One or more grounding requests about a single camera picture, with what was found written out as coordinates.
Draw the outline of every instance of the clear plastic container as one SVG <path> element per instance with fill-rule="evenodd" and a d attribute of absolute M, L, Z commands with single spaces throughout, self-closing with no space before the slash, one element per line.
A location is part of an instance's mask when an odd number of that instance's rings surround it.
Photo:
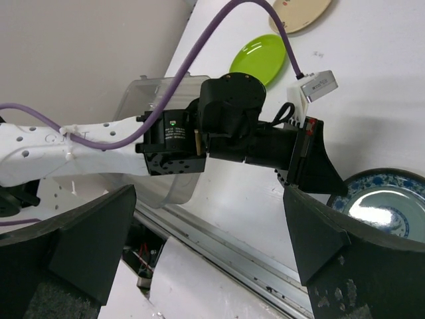
<path fill-rule="evenodd" d="M 128 86 L 121 100 L 114 120 L 130 116 L 139 116 L 155 108 L 173 78 L 153 78 L 142 76 Z M 207 76 L 186 75 L 166 109 L 184 109 L 199 97 L 201 84 Z M 107 174 L 115 186 L 134 184 L 137 199 L 152 208 L 161 208 L 166 204 L 184 204 L 190 200 L 200 174 L 181 174 L 164 176 L 133 176 L 127 174 Z"/>

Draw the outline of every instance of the purple cable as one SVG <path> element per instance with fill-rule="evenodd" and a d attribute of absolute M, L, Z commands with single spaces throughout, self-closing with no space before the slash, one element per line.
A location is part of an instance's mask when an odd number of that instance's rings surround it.
<path fill-rule="evenodd" d="M 98 143 L 98 142 L 92 142 L 89 140 L 86 140 L 80 136 L 76 136 L 74 134 L 71 134 L 71 140 L 74 142 L 77 142 L 79 144 L 82 144 L 84 146 L 87 146 L 89 148 L 94 148 L 97 150 L 115 150 L 117 148 L 123 148 L 124 146 L 136 141 L 138 138 L 140 138 L 150 127 L 155 123 L 155 121 L 158 119 L 158 117 L 161 115 L 162 111 L 164 111 L 166 105 L 170 101 L 171 97 L 174 95 L 177 87 L 180 85 L 180 82 L 185 77 L 186 72 L 188 71 L 189 67 L 192 65 L 193 61 L 198 56 L 201 49 L 204 47 L 205 43 L 208 41 L 214 30 L 220 25 L 220 23 L 223 21 L 223 19 L 238 5 L 245 3 L 245 2 L 253 2 L 261 7 L 263 7 L 268 14 L 271 16 L 273 21 L 275 22 L 276 26 L 278 27 L 280 36 L 282 37 L 282 40 L 285 44 L 286 52 L 288 53 L 288 58 L 291 61 L 292 68 L 294 69 L 294 72 L 296 76 L 301 75 L 301 70 L 299 69 L 298 63 L 296 61 L 294 52 L 291 48 L 291 44 L 289 41 L 289 38 L 285 32 L 284 26 L 280 22 L 278 14 L 275 12 L 273 7 L 266 1 L 266 0 L 231 0 L 229 3 L 227 3 L 220 12 L 217 13 L 217 15 L 214 17 L 214 19 L 210 22 L 210 24 L 207 26 L 207 28 L 204 30 L 204 32 L 199 37 L 198 41 L 195 43 L 189 54 L 187 55 L 186 59 L 183 61 L 182 65 L 178 69 L 174 79 L 171 81 L 170 86 L 168 87 L 167 91 L 165 92 L 163 98 L 158 103 L 157 107 L 154 109 L 154 111 L 151 113 L 151 115 L 146 119 L 146 121 L 143 123 L 140 128 L 138 128 L 132 135 L 124 138 L 121 141 L 115 142 L 115 143 Z M 53 130 L 59 132 L 59 129 L 61 128 L 60 125 L 53 122 L 51 119 L 47 118 L 46 116 L 42 115 L 41 113 L 37 112 L 36 110 L 33 110 L 32 108 L 29 108 L 28 106 L 16 104 L 16 103 L 5 103 L 0 104 L 0 110 L 4 110 L 7 108 L 12 108 L 16 110 L 24 111 L 31 116 L 34 116 L 35 118 L 38 118 L 41 122 L 45 123 L 47 126 L 50 126 Z"/>
<path fill-rule="evenodd" d="M 15 225 L 22 225 L 22 224 L 29 224 L 29 223 L 37 223 L 39 221 L 41 221 L 41 220 L 37 219 L 37 218 L 21 219 L 20 221 L 0 221 L 0 227 L 15 226 Z"/>

